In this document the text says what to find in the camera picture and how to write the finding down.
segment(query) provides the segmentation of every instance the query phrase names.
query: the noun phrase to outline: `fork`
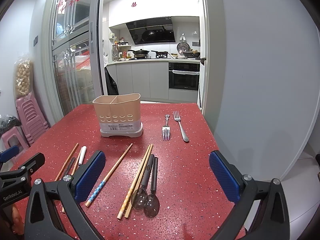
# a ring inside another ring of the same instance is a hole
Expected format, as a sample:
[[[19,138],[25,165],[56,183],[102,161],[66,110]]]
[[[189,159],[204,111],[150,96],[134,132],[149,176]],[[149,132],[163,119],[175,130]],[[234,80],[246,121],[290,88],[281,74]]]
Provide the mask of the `fork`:
[[[170,126],[168,125],[170,115],[165,115],[165,125],[162,127],[162,139],[164,141],[169,141],[170,137]]]
[[[188,142],[189,141],[189,138],[188,136],[186,135],[186,132],[184,131],[184,129],[182,128],[182,125],[181,125],[181,118],[180,118],[180,115],[179,115],[179,112],[178,111],[173,111],[173,117],[174,117],[174,120],[177,121],[180,125],[180,130],[181,130],[181,134],[182,134],[182,138],[185,142]]]

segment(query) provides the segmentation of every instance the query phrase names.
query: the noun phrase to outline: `silver bolt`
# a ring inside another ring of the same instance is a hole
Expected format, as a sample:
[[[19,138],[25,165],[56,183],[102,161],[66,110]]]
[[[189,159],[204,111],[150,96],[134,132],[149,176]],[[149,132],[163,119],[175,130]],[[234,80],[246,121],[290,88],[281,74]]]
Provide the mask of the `silver bolt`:
[[[273,183],[276,184],[276,185],[279,185],[280,181],[279,181],[279,179],[273,179]]]
[[[70,175],[66,175],[66,176],[63,177],[63,180],[64,181],[69,181],[69,180],[71,180],[71,176]]]
[[[246,180],[246,181],[252,180],[252,177],[251,177],[251,175],[249,175],[249,174],[244,174],[244,175],[243,175],[243,178],[244,178],[244,180]]]
[[[41,179],[36,179],[36,180],[35,180],[35,184],[36,184],[36,185],[38,185],[38,184],[40,184],[40,183],[41,183]]]

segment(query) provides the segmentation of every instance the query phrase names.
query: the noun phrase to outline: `sliding glass door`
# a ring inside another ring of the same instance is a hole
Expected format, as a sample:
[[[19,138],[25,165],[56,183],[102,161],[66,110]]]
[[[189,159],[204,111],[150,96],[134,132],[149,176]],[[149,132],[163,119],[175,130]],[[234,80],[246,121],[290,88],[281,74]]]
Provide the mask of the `sliding glass door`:
[[[98,50],[100,0],[55,0],[52,68],[64,115],[103,94]]]

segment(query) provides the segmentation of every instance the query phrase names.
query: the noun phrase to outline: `black plastic spoon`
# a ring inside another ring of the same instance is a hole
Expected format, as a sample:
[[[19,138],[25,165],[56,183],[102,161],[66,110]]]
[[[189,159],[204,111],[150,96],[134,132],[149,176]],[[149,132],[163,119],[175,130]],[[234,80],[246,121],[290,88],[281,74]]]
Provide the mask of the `black plastic spoon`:
[[[148,218],[154,218],[160,209],[160,203],[156,196],[157,189],[157,175],[158,175],[158,158],[153,160],[152,180],[151,180],[151,193],[145,200],[143,211]]]
[[[153,165],[154,155],[151,154],[148,160],[148,164],[146,166],[146,170],[143,173],[143,179],[141,182],[141,187],[138,188],[132,195],[131,204],[134,209],[143,209],[144,202],[148,197],[148,193],[146,192],[146,188],[148,186],[150,173]]]

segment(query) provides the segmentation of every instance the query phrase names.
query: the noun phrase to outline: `black trash bag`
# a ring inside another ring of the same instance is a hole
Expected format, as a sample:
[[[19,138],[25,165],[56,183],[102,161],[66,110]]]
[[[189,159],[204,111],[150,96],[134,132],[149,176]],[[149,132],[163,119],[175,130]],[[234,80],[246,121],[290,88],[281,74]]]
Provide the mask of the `black trash bag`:
[[[106,83],[107,83],[107,92],[109,96],[117,96],[119,95],[118,86],[113,78],[110,76],[107,67],[104,68],[104,73],[106,76]]]
[[[0,137],[14,126],[20,126],[21,122],[12,115],[0,115]]]

